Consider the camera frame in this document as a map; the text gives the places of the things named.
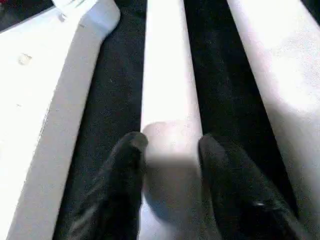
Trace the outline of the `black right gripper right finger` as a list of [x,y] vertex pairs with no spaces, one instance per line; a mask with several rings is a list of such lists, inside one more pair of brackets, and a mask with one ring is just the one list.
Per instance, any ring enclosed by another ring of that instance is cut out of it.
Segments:
[[306,240],[283,195],[239,145],[201,137],[198,154],[224,240]]

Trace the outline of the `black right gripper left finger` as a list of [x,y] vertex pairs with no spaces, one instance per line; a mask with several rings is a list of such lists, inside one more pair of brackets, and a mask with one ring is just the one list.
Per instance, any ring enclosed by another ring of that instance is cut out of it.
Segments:
[[83,200],[55,240],[136,240],[140,230],[147,137],[131,131],[113,146]]

